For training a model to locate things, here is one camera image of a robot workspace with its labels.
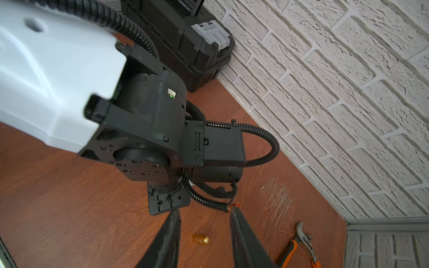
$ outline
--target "black plastic housing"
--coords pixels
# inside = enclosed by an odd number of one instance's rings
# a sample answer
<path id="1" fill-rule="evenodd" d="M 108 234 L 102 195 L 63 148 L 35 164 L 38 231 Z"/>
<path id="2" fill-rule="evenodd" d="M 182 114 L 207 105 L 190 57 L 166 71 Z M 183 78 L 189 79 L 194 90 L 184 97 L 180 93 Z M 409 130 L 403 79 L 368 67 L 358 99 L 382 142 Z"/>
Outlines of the black plastic housing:
<path id="1" fill-rule="evenodd" d="M 121 0 L 121 7 L 149 35 L 161 61 L 180 76 L 189 92 L 214 79 L 231 58 L 235 45 L 231 35 L 230 45 L 219 51 L 216 42 L 208 44 L 191 27 L 215 20 L 203 6 L 194 16 L 177 0 Z"/>

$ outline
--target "screw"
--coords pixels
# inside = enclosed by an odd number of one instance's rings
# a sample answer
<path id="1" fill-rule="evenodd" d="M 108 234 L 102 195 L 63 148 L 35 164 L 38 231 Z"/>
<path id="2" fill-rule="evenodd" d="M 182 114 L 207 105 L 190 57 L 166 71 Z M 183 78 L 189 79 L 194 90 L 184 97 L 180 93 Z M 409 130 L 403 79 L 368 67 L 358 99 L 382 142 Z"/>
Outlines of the screw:
<path id="1" fill-rule="evenodd" d="M 112 148 L 107 147 L 107 146 L 101 147 L 101 149 L 102 149 L 103 151 L 111 151 L 111 150 L 112 150 Z"/>

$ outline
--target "brick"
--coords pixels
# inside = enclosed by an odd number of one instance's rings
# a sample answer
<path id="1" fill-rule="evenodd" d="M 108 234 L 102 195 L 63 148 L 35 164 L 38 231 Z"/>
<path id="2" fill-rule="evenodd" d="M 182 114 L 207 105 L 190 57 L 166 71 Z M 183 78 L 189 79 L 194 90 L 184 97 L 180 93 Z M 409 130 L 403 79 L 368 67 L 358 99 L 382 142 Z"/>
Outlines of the brick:
<path id="1" fill-rule="evenodd" d="M 377 256 L 375 264 L 377 268 L 393 267 L 393 245 L 391 235 L 376 235 Z"/>
<path id="2" fill-rule="evenodd" d="M 256 95 L 261 97 L 267 93 L 267 88 L 258 82 L 234 55 L 231 56 L 231 60 L 228 65 L 231 69 L 235 70 L 244 81 L 246 81 Z"/>
<path id="3" fill-rule="evenodd" d="M 421 57 L 413 64 L 413 66 L 425 77 L 429 77 L 429 55 Z"/>
<path id="4" fill-rule="evenodd" d="M 360 235 L 360 252 L 374 254 L 375 235 Z"/>
<path id="5" fill-rule="evenodd" d="M 323 178 L 323 182 L 336 196 L 346 196 L 349 193 L 329 174 L 329 172 L 310 154 L 310 152 L 302 145 L 295 135 L 289 135 L 284 140 L 295 149 L 299 155 L 307 160 L 311 169 Z"/>
<path id="6" fill-rule="evenodd" d="M 372 200 L 385 212 L 388 217 L 402 217 L 404 213 L 385 194 L 371 196 Z"/>
<path id="7" fill-rule="evenodd" d="M 288 24 L 284 17 L 279 15 L 272 7 L 261 0 L 242 0 L 251 10 L 271 28 L 282 41 L 292 49 L 298 56 L 303 56 L 311 47 L 299 34 L 297 34 Z"/>
<path id="8" fill-rule="evenodd" d="M 231 81 L 234 81 L 238 76 L 238 74 L 231 68 L 229 64 L 225 64 L 222 67 L 221 72 Z"/>
<path id="9" fill-rule="evenodd" d="M 374 257 L 359 256 L 359 268 L 374 267 Z"/>
<path id="10" fill-rule="evenodd" d="M 210 13 L 213 14 L 215 18 L 218 19 L 218 21 L 221 21 L 225 16 L 225 9 L 216 1 L 205 1 L 204 7 L 210 11 Z"/>
<path id="11" fill-rule="evenodd" d="M 334 25 L 345 13 L 345 8 L 334 0 L 301 0 L 301 2 L 328 26 Z"/>
<path id="12" fill-rule="evenodd" d="M 231 14 L 224 21 L 224 26 L 230 30 L 234 38 L 247 46 L 275 76 L 280 77 L 284 73 L 285 69 L 261 47 L 260 43 Z"/>
<path id="13" fill-rule="evenodd" d="M 392 199 L 395 205 L 405 212 L 407 216 L 424 215 L 424 212 L 421 211 L 421 209 L 411 198 L 408 197 L 402 188 L 386 174 L 380 165 L 375 162 L 364 149 L 353 150 L 350 152 L 350 155 L 371 178 L 377 180 L 379 187 L 387 192 L 387 195 Z"/>
<path id="14" fill-rule="evenodd" d="M 306 125 L 305 128 L 319 143 L 327 149 L 336 162 L 358 183 L 366 192 L 378 191 L 380 188 L 355 164 L 355 162 L 326 134 L 317 122 Z"/>
<path id="15" fill-rule="evenodd" d="M 416 188 L 409 192 L 425 207 L 426 211 L 429 211 L 429 188 Z"/>
<path id="16" fill-rule="evenodd" d="M 427 47 L 428 41 L 382 1 L 344 0 L 404 58 Z"/>
<path id="17" fill-rule="evenodd" d="M 429 267 L 429 236 L 414 236 L 418 267 Z"/>
<path id="18" fill-rule="evenodd" d="M 363 90 L 383 112 L 398 121 L 409 136 L 427 153 L 429 153 L 429 125 L 388 88 L 387 82 L 379 81 Z"/>
<path id="19" fill-rule="evenodd" d="M 338 34 L 357 50 L 364 60 L 382 71 L 407 102 L 416 106 L 424 115 L 429 115 L 429 87 L 369 35 L 355 19 L 348 19 L 338 29 Z"/>
<path id="20" fill-rule="evenodd" d="M 221 72 L 217 76 L 218 81 L 228 90 L 228 92 L 236 99 L 236 101 L 246 110 L 250 110 L 252 105 L 246 100 L 246 98 L 236 89 L 236 87 L 229 81 L 224 74 Z"/>
<path id="21" fill-rule="evenodd" d="M 281 12 L 291 0 L 268 0 L 268 1 L 272 3 L 272 5 L 276 10 Z"/>
<path id="22" fill-rule="evenodd" d="M 362 208 L 352 198 L 343 199 L 342 203 L 353 213 L 357 219 L 367 219 L 368 215 L 362 210 Z"/>
<path id="23" fill-rule="evenodd" d="M 404 261 L 404 260 L 395 260 L 395 268 L 414 268 L 414 262 Z"/>
<path id="24" fill-rule="evenodd" d="M 305 60 L 337 96 L 343 98 L 367 125 L 378 134 L 394 131 L 396 128 L 380 114 L 360 93 L 352 87 L 318 52 L 313 52 Z"/>
<path id="25" fill-rule="evenodd" d="M 371 217 L 383 218 L 385 215 L 377 208 L 373 201 L 365 194 L 355 181 L 350 179 L 350 176 L 345 173 L 333 158 L 327 158 L 321 161 L 327 171 L 332 174 L 338 182 L 354 196 L 356 203 Z"/>
<path id="26" fill-rule="evenodd" d="M 302 158 L 298 154 L 296 154 L 295 151 L 293 151 L 289 145 L 286 144 L 286 142 L 272 129 L 272 127 L 268 124 L 267 121 L 265 121 L 265 119 L 256 109 L 253 109 L 250 112 L 250 115 L 256 122 L 258 122 L 260 127 L 269 131 L 271 134 L 273 134 L 276 137 L 277 141 L 279 142 L 280 149 L 284 152 L 284 154 L 291 160 L 291 162 L 294 165 L 299 166 L 304 164 L 304 160 L 302 160 Z"/>
<path id="27" fill-rule="evenodd" d="M 359 235 L 348 234 L 344 255 L 344 268 L 356 268 L 358 264 Z"/>
<path id="28" fill-rule="evenodd" d="M 338 200 L 335 194 L 326 186 L 320 177 L 311 169 L 310 166 L 301 168 L 302 173 L 311 182 L 311 184 L 325 197 L 325 199 L 342 215 L 345 219 L 354 219 L 355 216 Z"/>
<path id="29" fill-rule="evenodd" d="M 312 121 L 306 124 L 307 129 L 312 129 L 314 134 L 317 134 L 316 139 L 321 139 L 324 145 L 327 143 L 326 139 L 334 139 L 339 143 L 342 148 L 349 148 L 356 145 L 356 141 L 342 129 L 324 110 L 320 109 L 317 114 L 317 123 Z"/>
<path id="30" fill-rule="evenodd" d="M 291 52 L 280 43 L 274 34 L 268 36 L 264 42 L 264 46 L 294 75 L 297 81 L 300 82 L 321 104 L 323 107 L 328 107 L 334 104 L 338 98 L 333 96 L 320 82 L 311 74 L 304 66 L 295 58 Z M 287 81 L 283 80 L 283 87 L 288 88 Z"/>
<path id="31" fill-rule="evenodd" d="M 254 33 L 256 38 L 261 41 L 268 33 L 268 29 L 253 16 L 249 10 L 242 5 L 239 1 L 233 0 L 217 0 L 222 3 L 230 12 L 232 12 L 237 19 L 251 32 Z"/>
<path id="32" fill-rule="evenodd" d="M 426 32 L 429 32 L 429 3 L 427 0 L 401 1 L 390 0 L 395 6 L 402 9 L 408 17 L 412 18 Z"/>
<path id="33" fill-rule="evenodd" d="M 234 83 L 238 90 L 254 105 L 258 112 L 266 118 L 273 125 L 274 129 L 280 134 L 283 135 L 289 130 L 286 126 L 280 122 L 277 117 L 266 107 L 261 100 L 253 93 L 250 87 L 243 81 L 242 78 L 238 78 Z"/>
<path id="34" fill-rule="evenodd" d="M 355 137 L 364 142 L 367 151 L 370 152 L 401 185 L 412 185 L 420 182 L 344 105 L 333 108 L 331 113 L 343 126 L 347 127 Z"/>
<path id="35" fill-rule="evenodd" d="M 325 150 L 319 146 L 308 132 L 290 115 L 289 111 L 285 110 L 271 94 L 268 94 L 263 101 L 277 114 L 280 121 L 282 121 L 289 130 L 295 133 L 297 138 L 300 139 L 304 146 L 311 151 L 315 157 L 319 158 L 326 155 Z"/>
<path id="36" fill-rule="evenodd" d="M 294 98 L 282 88 L 282 86 L 259 64 L 256 59 L 252 59 L 248 68 L 265 85 L 271 89 L 273 94 L 279 99 L 284 107 L 288 107 L 290 113 L 299 121 L 304 122 L 310 118 L 310 115 L 300 106 Z"/>
<path id="37" fill-rule="evenodd" d="M 250 59 L 251 53 L 237 39 L 235 40 L 232 54 L 241 62 L 247 62 Z"/>
<path id="38" fill-rule="evenodd" d="M 396 135 L 384 140 L 421 179 L 429 182 L 429 160 L 410 143 L 406 135 Z"/>
<path id="39" fill-rule="evenodd" d="M 297 2 L 293 2 L 285 10 L 284 15 L 302 32 L 311 37 L 329 57 L 330 60 L 353 83 L 360 86 L 374 76 L 355 58 L 329 31 L 320 25 Z"/>
<path id="40" fill-rule="evenodd" d="M 415 258 L 413 238 L 410 235 L 395 235 L 393 246 L 393 253 L 397 259 L 401 259 L 401 257 Z"/>

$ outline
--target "screw hole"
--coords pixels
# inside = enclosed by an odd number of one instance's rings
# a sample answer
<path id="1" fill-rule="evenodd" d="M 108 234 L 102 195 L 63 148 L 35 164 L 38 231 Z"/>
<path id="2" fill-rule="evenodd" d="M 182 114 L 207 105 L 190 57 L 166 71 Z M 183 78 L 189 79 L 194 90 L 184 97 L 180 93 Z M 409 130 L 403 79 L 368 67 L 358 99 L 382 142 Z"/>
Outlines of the screw hole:
<path id="1" fill-rule="evenodd" d="M 25 26 L 27 26 L 27 28 L 32 29 L 36 33 L 41 33 L 41 32 L 45 31 L 44 24 L 35 18 L 24 19 L 24 24 L 25 24 Z"/>

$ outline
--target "wooden floor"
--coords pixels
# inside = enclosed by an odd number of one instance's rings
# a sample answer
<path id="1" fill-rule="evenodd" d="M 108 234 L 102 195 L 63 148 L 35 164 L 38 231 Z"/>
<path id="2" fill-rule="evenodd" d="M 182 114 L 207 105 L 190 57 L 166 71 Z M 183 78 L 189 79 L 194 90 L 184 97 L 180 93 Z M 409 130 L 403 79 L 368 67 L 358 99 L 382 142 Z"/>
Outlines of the wooden floor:
<path id="1" fill-rule="evenodd" d="M 210 120 L 255 124 L 216 80 L 188 99 Z M 269 152 L 264 140 L 244 134 L 247 158 Z M 268 210 L 260 190 L 278 178 L 296 197 L 277 224 L 264 226 Z M 283 153 L 263 166 L 245 169 L 236 200 L 272 259 L 304 222 L 324 268 L 342 267 L 345 221 Z M 229 214 L 192 201 L 180 210 L 179 267 L 233 267 Z M 146 183 L 131 182 L 115 167 L 50 148 L 39 140 L 0 124 L 0 235 L 19 268 L 134 267 L 167 214 L 148 212 Z M 210 243 L 191 242 L 195 232 Z M 311 267 L 300 247 L 289 267 Z"/>

